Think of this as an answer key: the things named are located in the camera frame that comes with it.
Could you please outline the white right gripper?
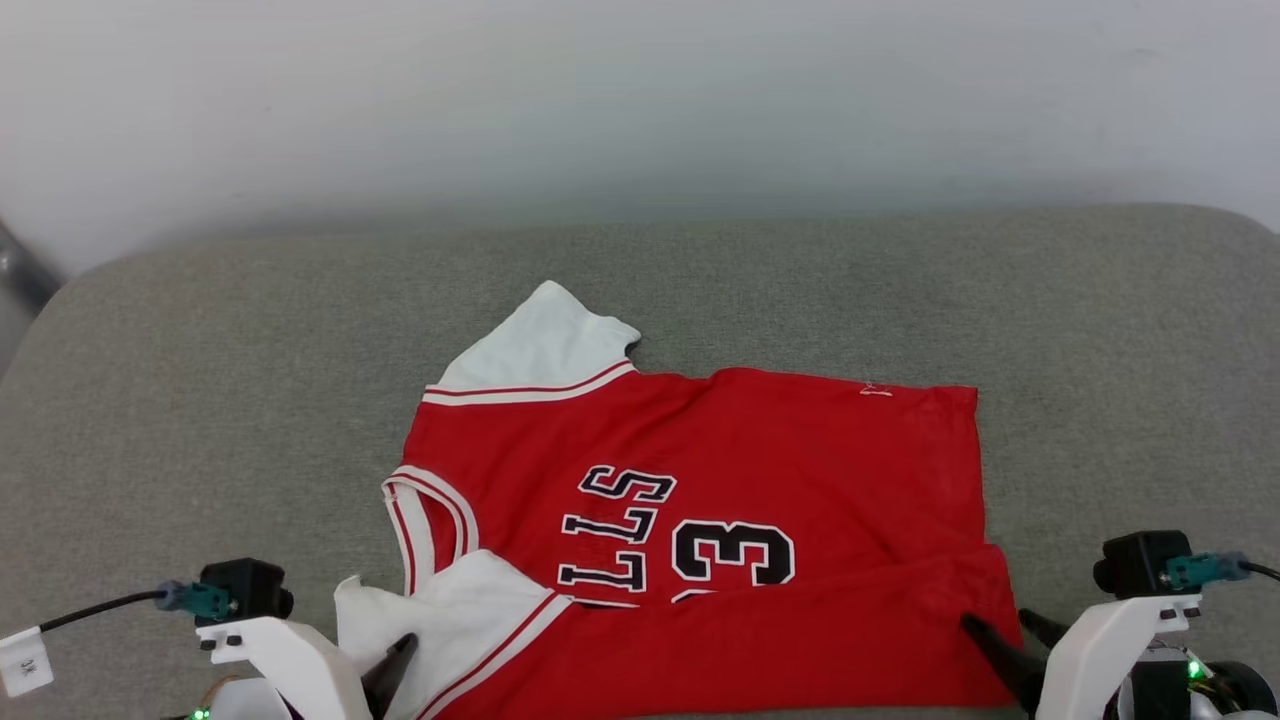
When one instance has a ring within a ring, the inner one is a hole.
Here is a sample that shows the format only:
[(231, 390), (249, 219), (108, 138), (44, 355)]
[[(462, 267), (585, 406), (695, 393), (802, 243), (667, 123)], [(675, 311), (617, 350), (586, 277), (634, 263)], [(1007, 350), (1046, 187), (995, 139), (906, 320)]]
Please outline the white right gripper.
[(1160, 639), (1188, 630), (1201, 601), (1112, 601), (1087, 609), (1070, 626), (1019, 609), (1020, 626), (1051, 651), (1047, 664), (972, 612), (960, 624), (1021, 710), (1038, 719), (1192, 719), (1203, 707), (1192, 693), (1199, 664)]

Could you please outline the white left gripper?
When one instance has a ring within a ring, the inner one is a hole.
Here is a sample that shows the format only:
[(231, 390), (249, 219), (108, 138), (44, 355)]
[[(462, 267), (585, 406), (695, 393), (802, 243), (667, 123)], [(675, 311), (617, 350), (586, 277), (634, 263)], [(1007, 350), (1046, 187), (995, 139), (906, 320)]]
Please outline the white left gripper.
[(419, 650), (407, 633), (360, 679), (352, 660), (314, 628), (253, 618), (201, 626), (212, 664), (247, 662), (259, 679), (229, 682), (215, 692), (211, 719), (375, 719), (387, 716)]

